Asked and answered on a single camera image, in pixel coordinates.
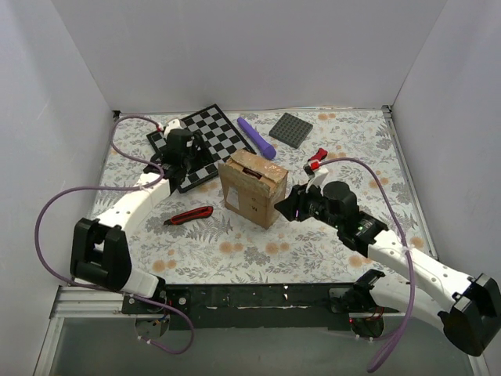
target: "metal frame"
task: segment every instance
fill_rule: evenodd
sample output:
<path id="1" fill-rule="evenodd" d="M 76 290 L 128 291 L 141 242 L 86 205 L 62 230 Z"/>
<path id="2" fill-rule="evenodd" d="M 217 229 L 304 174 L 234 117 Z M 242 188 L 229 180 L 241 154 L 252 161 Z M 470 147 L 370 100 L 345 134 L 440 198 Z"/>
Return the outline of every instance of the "metal frame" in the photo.
<path id="1" fill-rule="evenodd" d="M 384 120 L 386 121 L 386 124 L 388 126 L 388 129 L 390 131 L 390 136 L 393 141 L 393 146 L 395 147 L 395 151 L 397 154 L 398 158 L 398 163 L 400 164 L 400 169 L 402 170 L 402 176 L 409 186 L 410 190 L 410 197 L 413 201 L 413 207 L 414 210 L 417 213 L 417 222 L 420 226 L 420 228 L 424 232 L 424 237 L 427 242 L 427 245 L 429 247 L 429 254 L 431 257 L 434 259 L 438 259 L 438 254 L 435 249 L 435 246 L 433 244 L 433 241 L 431 239 L 430 235 L 430 229 L 428 228 L 428 224 L 426 223 L 426 219 L 424 219 L 424 214 L 423 210 L 421 209 L 421 204 L 419 199 L 417 198 L 417 193 L 416 193 L 416 187 L 414 186 L 414 181 L 413 178 L 410 174 L 409 167 L 407 166 L 407 162 L 405 161 L 404 153 L 402 152 L 402 146 L 400 145 L 400 140 L 398 139 L 397 131 L 395 128 L 395 123 L 393 122 L 393 117 L 391 116 L 391 107 L 390 106 L 383 106 L 381 108 L 383 111 L 384 115 Z"/>
<path id="2" fill-rule="evenodd" d="M 353 110 L 351 108 L 338 109 L 335 107 L 332 110 Z M 405 157 L 402 152 L 400 142 L 398 140 L 395 124 L 391 117 L 391 107 L 384 106 L 381 108 L 384 114 L 385 121 L 390 130 L 390 135 L 393 140 L 393 145 L 397 154 L 397 158 L 402 169 L 402 174 L 409 185 L 413 207 L 417 213 L 417 222 L 424 232 L 427 244 L 429 246 L 429 253 L 432 257 L 438 258 L 436 249 L 431 240 L 430 230 L 428 229 L 423 211 L 420 206 L 419 199 L 416 195 L 416 189 L 410 175 L 409 168 L 405 162 Z M 158 314 L 149 315 L 124 315 L 121 313 L 122 303 L 124 296 L 117 293 L 105 291 L 92 291 L 82 287 L 61 287 L 56 296 L 54 308 L 52 311 L 51 319 L 45 340 L 41 348 L 40 356 L 34 370 L 35 376 L 42 376 L 49 374 L 53 360 L 56 356 L 57 345 L 59 344 L 60 336 L 62 334 L 63 324 L 65 318 L 158 318 Z M 350 317 L 358 318 L 365 316 L 372 316 L 372 313 L 350 313 Z M 384 316 L 403 316 L 403 313 L 385 313 Z M 476 376 L 488 376 L 487 364 L 483 356 L 472 357 L 468 356 L 470 365 Z"/>

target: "white panel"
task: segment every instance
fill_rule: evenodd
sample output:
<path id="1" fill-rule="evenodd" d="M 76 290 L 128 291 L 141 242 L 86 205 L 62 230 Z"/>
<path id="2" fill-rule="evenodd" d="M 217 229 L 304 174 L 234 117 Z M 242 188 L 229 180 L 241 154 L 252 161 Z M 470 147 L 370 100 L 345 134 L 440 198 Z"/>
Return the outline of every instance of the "white panel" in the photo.
<path id="1" fill-rule="evenodd" d="M 110 109 L 49 0 L 0 2 L 0 30 L 0 368 L 25 375 L 58 285 L 35 255 L 35 218 L 55 193 L 97 181 Z M 73 225 L 92 195 L 62 201 L 42 224 L 42 246 L 68 275 Z"/>
<path id="2" fill-rule="evenodd" d="M 125 112 L 392 104 L 445 0 L 52 0 Z"/>
<path id="3" fill-rule="evenodd" d="M 501 283 L 501 3 L 449 0 L 395 103 L 441 260 Z M 501 334 L 486 351 L 501 374 Z"/>

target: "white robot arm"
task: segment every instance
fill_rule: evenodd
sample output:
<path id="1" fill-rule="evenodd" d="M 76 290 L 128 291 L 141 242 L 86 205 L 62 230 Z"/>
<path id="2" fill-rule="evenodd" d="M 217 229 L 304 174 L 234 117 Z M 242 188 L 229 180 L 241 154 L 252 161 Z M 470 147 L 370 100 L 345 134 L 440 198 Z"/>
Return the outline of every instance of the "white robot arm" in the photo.
<path id="1" fill-rule="evenodd" d="M 212 156 L 200 133 L 192 133 L 175 119 L 164 130 L 166 145 L 152 157 L 164 169 L 164 178 L 154 186 L 142 188 L 155 179 L 158 171 L 145 168 L 134 185 L 112 208 L 93 220 L 81 219 L 74 229 L 70 271 L 82 279 L 112 291 L 123 291 L 154 298 L 164 281 L 153 274 L 133 268 L 127 233 L 137 226 L 162 200 L 182 183 L 186 174 L 211 163 Z"/>
<path id="2" fill-rule="evenodd" d="M 318 162 L 305 166 L 311 176 L 294 186 L 275 208 L 289 221 L 315 218 L 337 229 L 345 246 L 409 278 L 409 264 L 398 236 L 373 216 L 360 211 L 357 197 L 343 182 L 320 184 L 327 175 Z M 498 284 L 482 274 L 473 278 L 449 268 L 417 249 L 409 250 L 416 281 L 413 316 L 444 331 L 459 349 L 480 356 L 501 328 Z M 337 299 L 340 312 L 367 312 L 389 307 L 401 312 L 409 304 L 409 286 L 370 270 Z"/>

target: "red box cutter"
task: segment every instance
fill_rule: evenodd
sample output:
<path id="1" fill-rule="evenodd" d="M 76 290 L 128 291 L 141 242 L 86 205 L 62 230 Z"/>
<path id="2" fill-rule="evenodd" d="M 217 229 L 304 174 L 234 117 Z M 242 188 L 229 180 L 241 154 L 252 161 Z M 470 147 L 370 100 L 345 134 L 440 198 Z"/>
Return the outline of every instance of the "red box cutter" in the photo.
<path id="1" fill-rule="evenodd" d="M 193 221 L 194 219 L 200 218 L 209 218 L 212 215 L 214 208 L 211 206 L 203 206 L 202 208 L 196 208 L 190 211 L 187 211 L 182 214 L 175 215 L 171 219 L 168 219 L 164 222 L 164 226 L 166 225 L 182 225 L 183 223 Z"/>

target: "table surface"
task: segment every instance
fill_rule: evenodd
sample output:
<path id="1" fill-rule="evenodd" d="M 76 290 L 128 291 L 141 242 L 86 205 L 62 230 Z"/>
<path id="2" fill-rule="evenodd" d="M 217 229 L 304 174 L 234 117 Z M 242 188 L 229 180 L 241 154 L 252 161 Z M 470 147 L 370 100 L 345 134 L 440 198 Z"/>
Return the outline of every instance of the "table surface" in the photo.
<path id="1" fill-rule="evenodd" d="M 329 158 L 346 156 L 365 161 L 379 175 L 407 240 L 428 252 L 381 111 L 290 112 L 313 124 L 313 130 L 298 150 L 268 136 L 282 114 L 227 113 L 227 116 L 238 129 L 236 119 L 245 118 L 274 145 L 277 150 L 274 162 L 289 170 L 287 194 L 294 184 L 307 182 L 302 166 L 320 147 L 330 152 Z M 165 124 L 182 116 L 152 115 L 151 118 Z M 146 134 L 153 130 L 145 121 L 124 121 L 115 141 L 123 151 L 150 159 L 153 149 Z M 110 150 L 101 184 L 131 186 L 143 167 Z M 359 198 L 362 210 L 395 229 L 380 191 L 368 172 L 350 162 L 330 164 L 328 169 L 330 174 L 325 183 L 345 181 Z M 100 192 L 92 216 L 113 206 L 122 195 Z M 207 205 L 214 206 L 214 214 L 209 219 L 182 226 L 162 226 L 164 220 L 173 215 Z M 371 268 L 404 281 L 393 270 L 347 249 L 337 239 L 335 229 L 319 221 L 309 219 L 291 223 L 280 217 L 269 230 L 264 230 L 227 210 L 219 178 L 188 193 L 173 193 L 155 207 L 134 233 L 128 234 L 128 243 L 134 266 L 163 277 L 170 284 L 352 282 Z"/>

